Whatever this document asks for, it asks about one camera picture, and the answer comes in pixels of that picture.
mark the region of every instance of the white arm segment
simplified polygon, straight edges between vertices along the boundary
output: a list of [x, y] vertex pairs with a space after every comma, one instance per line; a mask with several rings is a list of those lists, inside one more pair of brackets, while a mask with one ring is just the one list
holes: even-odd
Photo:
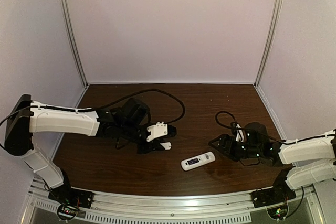
[[[32, 105], [46, 106], [40, 102], [32, 102]], [[34, 115], [30, 117], [31, 133], [35, 132], [67, 132], [95, 136], [99, 127], [98, 115], [95, 111], [76, 113], [52, 109], [31, 108]]]
[[56, 188], [63, 184], [63, 174], [47, 155], [34, 144], [34, 149], [29, 150], [20, 157], [33, 170], [45, 180], [50, 188]]
[[[324, 135], [335, 134], [335, 131], [326, 132]], [[334, 136], [311, 139], [297, 144], [282, 145], [279, 156], [283, 164], [291, 164], [298, 161], [314, 160], [321, 158], [335, 158], [335, 153], [331, 144]]]
[[286, 183], [290, 189], [294, 190], [301, 186], [336, 178], [335, 161], [336, 159], [321, 159], [305, 166], [293, 168], [287, 175]]

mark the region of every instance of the remote control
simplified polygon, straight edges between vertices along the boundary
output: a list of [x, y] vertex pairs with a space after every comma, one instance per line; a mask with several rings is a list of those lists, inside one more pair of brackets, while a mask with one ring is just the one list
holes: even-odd
[[199, 156], [191, 157], [181, 161], [182, 169], [185, 171], [198, 168], [202, 165], [206, 165], [216, 160], [215, 155], [212, 152], [207, 152]]

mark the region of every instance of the white remote control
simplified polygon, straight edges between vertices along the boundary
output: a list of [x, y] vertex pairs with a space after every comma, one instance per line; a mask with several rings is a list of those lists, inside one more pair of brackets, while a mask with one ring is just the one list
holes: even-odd
[[191, 157], [181, 161], [182, 169], [185, 171], [198, 168], [202, 165], [206, 165], [216, 160], [215, 155], [212, 152], [207, 152], [196, 157]]

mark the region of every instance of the white wall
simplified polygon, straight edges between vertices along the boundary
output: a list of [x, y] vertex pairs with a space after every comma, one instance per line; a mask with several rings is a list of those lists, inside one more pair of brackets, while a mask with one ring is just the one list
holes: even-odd
[[[261, 81], [288, 139], [336, 128], [336, 0], [283, 0]], [[336, 182], [316, 185], [327, 224], [335, 223]]]
[[68, 0], [90, 83], [253, 83], [274, 0]]
[[[73, 106], [82, 87], [59, 0], [0, 0], [0, 118], [23, 93], [44, 103]], [[0, 129], [3, 143], [5, 127]], [[36, 134], [50, 154], [58, 134]], [[17, 223], [32, 174], [0, 150], [0, 223]]]

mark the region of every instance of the brown wooden surface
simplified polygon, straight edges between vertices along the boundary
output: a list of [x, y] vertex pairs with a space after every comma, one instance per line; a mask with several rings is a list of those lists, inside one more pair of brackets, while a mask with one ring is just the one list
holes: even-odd
[[[185, 103], [185, 117], [173, 124], [177, 136], [169, 139], [172, 149], [138, 155], [132, 143], [116, 150], [115, 140], [66, 134], [54, 161], [67, 172], [74, 187], [119, 194], [189, 196], [232, 193], [273, 184], [281, 167], [244, 167], [208, 146], [209, 140], [229, 131], [214, 120], [219, 110], [233, 113], [241, 126], [260, 122], [269, 135], [279, 137], [252, 85], [91, 85], [80, 107], [97, 107], [148, 88], [170, 92]], [[152, 92], [138, 98], [151, 108], [152, 122], [171, 120], [181, 112], [179, 104], [163, 94]], [[226, 124], [232, 121], [224, 115], [221, 120]], [[214, 152], [215, 162], [189, 172], [182, 170], [181, 160], [208, 151]]]

